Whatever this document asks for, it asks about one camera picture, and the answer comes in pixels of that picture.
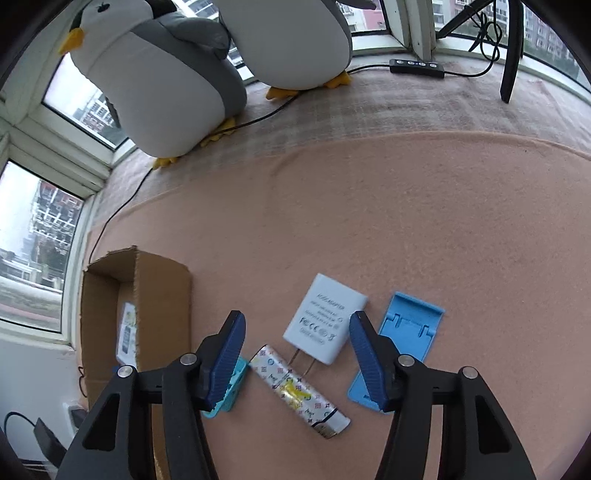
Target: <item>windowsill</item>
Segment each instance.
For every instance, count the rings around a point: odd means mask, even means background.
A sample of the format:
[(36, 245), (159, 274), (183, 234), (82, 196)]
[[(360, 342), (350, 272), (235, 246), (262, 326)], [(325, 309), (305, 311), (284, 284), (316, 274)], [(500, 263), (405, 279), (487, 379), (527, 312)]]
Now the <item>windowsill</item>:
[[(482, 59), (480, 50), (468, 52), (468, 48), (470, 48), (472, 43), (473, 40), (470, 40), (468, 38), (441, 38), (437, 40), (437, 46), (434, 52), (436, 54), (450, 54), (462, 57)], [(499, 50), (501, 52), (501, 59), (498, 63), (505, 64), (507, 49), (499, 47)], [(484, 45), (484, 51), (487, 55), (491, 56), (493, 52), (492, 45)], [(532, 75), (540, 77), (548, 82), (554, 83), (555, 85), (562, 87), (564, 90), (567, 90), (573, 95), (576, 95), (582, 101), (591, 105), (591, 92), (586, 90), (583, 86), (579, 85), (573, 79), (566, 76), (564, 73), (526, 55), (524, 55), (523, 58), (519, 61), (519, 69), (523, 72), (531, 73)]]
[[(359, 35), (353, 37), (353, 57), (380, 53), (406, 52), (407, 49), (392, 35)], [(256, 82), (255, 76), (247, 66), (238, 69), (244, 85)]]

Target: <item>sky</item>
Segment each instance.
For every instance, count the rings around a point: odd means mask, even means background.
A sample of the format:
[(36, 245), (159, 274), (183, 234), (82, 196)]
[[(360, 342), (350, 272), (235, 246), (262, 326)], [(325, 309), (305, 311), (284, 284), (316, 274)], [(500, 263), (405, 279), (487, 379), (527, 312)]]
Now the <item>sky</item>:
[(61, 61), (53, 77), (44, 101), (68, 116), (76, 109), (84, 108), (98, 89), (76, 68), (70, 54)]
[(0, 248), (21, 253), (39, 182), (38, 177), (12, 162), (4, 168), (0, 177)]

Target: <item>black power adapter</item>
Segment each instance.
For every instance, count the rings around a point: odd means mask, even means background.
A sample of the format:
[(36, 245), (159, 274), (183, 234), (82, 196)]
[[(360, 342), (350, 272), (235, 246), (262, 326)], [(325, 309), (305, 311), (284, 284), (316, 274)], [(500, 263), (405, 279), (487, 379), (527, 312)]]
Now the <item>black power adapter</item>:
[(390, 71), (392, 73), (409, 73), (411, 75), (423, 75), (442, 79), (445, 77), (445, 70), (435, 61), (422, 60), (390, 60)]
[(59, 468), (64, 456), (66, 455), (66, 448), (60, 443), (53, 432), (43, 423), (42, 419), (37, 419), (37, 423), (33, 428), (33, 433), (39, 444), (39, 448), (43, 455), (52, 465)]

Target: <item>black chair leg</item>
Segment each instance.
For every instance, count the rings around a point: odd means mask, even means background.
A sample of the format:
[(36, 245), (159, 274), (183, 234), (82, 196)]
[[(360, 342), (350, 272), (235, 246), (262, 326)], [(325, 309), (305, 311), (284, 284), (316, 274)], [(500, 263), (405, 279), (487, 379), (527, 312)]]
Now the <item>black chair leg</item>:
[(458, 13), (455, 17), (453, 17), (449, 22), (447, 22), (440, 31), (435, 32), (435, 38), (445, 38), (450, 33), (452, 33), (455, 29), (457, 29), (460, 25), (464, 22), (470, 20), (470, 18), (474, 15), (474, 12), (479, 12), (487, 5), (491, 4), (492, 0), (474, 0), (470, 7), (464, 7), (460, 13)]
[(509, 103), (519, 59), (523, 51), (523, 4), (521, 0), (509, 0), (509, 39), (507, 44), (507, 58), (501, 82), (501, 99)]

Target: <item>metal screw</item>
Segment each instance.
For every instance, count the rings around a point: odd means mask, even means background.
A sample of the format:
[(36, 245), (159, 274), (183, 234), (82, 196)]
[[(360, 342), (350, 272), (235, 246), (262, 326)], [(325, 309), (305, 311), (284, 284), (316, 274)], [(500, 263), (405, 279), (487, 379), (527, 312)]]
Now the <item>metal screw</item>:
[(411, 367), (414, 365), (414, 358), (410, 355), (400, 355), (398, 357), (398, 363), (403, 367)]
[(117, 375), (121, 378), (127, 378), (134, 372), (134, 368), (130, 367), (129, 365), (124, 365), (120, 369), (117, 370)]
[(464, 367), (462, 368), (462, 374), (464, 374), (464, 377), (474, 380), (478, 377), (478, 370), (474, 367)]
[(197, 361), (197, 355), (194, 353), (185, 353), (181, 357), (181, 363), (183, 365), (193, 365)]

